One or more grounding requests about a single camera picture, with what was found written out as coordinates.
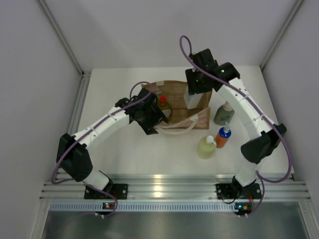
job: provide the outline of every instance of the brown paper bag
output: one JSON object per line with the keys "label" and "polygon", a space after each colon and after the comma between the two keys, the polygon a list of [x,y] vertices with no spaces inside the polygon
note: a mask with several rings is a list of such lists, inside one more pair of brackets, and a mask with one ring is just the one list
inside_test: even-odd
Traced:
{"label": "brown paper bag", "polygon": [[[160,81],[152,83],[153,92],[161,92],[167,102],[172,106],[171,120],[169,124],[162,122],[162,128],[188,128],[193,121],[192,116],[198,115],[198,122],[193,129],[208,129],[210,118],[209,101],[212,92],[204,93],[195,109],[187,109],[184,101],[184,93],[187,82],[182,81]],[[142,85],[151,90],[149,85]]]}

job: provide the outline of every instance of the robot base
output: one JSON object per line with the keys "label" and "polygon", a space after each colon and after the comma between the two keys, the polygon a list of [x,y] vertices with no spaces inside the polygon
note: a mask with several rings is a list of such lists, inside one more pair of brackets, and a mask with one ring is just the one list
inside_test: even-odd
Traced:
{"label": "robot base", "polygon": [[[118,200],[126,200],[128,197],[128,185],[114,183],[109,193]],[[111,199],[111,198],[86,186],[84,199]]]}
{"label": "robot base", "polygon": [[216,193],[219,200],[249,200],[249,194],[251,194],[253,199],[261,199],[261,190],[259,184],[257,183],[250,185],[240,193],[239,191],[234,190],[232,183],[218,183],[216,184]]}

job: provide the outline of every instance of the black bracket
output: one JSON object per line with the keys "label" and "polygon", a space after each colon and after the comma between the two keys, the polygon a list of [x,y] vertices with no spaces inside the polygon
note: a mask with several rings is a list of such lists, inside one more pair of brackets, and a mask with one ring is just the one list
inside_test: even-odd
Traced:
{"label": "black bracket", "polygon": [[[222,65],[218,65],[209,49],[190,55],[190,58],[200,69],[203,69],[209,74],[226,82],[229,82],[234,78],[240,78],[239,72],[231,63],[226,62]],[[188,85],[188,94],[190,96],[209,92],[212,89],[218,91],[223,85],[197,70],[193,71],[193,69],[188,69],[185,71],[185,74]]]}
{"label": "black bracket", "polygon": [[[126,200],[128,198],[128,185],[127,184],[116,184],[112,185],[110,194],[118,200]],[[100,193],[88,186],[85,187],[84,199],[111,199],[103,193]]]}
{"label": "black bracket", "polygon": [[[149,90],[142,88],[137,96],[131,99],[123,98],[115,104],[115,107],[124,108],[144,98],[148,93]],[[160,122],[168,123],[166,116],[157,106],[156,100],[157,96],[151,93],[143,102],[125,109],[125,113],[130,116],[130,123],[136,121],[147,135],[158,133],[154,127]]]}
{"label": "black bracket", "polygon": [[245,193],[239,197],[238,192],[233,189],[232,183],[218,183],[216,184],[216,193],[219,200],[249,199],[249,194],[253,199],[261,199],[261,190],[258,183],[254,183],[245,189]]}

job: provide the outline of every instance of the white table surface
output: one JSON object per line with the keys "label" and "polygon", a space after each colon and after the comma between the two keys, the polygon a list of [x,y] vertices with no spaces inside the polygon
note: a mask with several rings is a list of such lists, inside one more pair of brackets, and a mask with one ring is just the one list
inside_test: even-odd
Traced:
{"label": "white table surface", "polygon": [[[128,97],[131,87],[139,81],[186,81],[184,70],[189,67],[94,69],[87,91],[79,130],[92,124],[121,98]],[[256,103],[277,123],[276,115],[258,66],[236,67]],[[216,136],[220,126],[213,122],[215,113],[225,102],[216,92],[210,100],[210,129],[192,130],[182,135],[145,135],[136,122],[120,129],[103,145],[90,152],[91,160],[104,173],[112,174],[235,174],[242,160],[240,146],[249,140],[237,115],[230,123],[232,136],[210,159],[196,154],[199,140]],[[286,173],[288,160],[280,144],[267,158],[261,173]]]}

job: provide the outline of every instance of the lotion bottle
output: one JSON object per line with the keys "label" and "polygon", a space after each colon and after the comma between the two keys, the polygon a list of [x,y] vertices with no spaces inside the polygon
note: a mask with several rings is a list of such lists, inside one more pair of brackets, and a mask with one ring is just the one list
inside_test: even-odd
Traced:
{"label": "lotion bottle", "polygon": [[197,154],[203,159],[208,159],[211,157],[216,149],[216,141],[213,136],[203,137],[198,145]]}

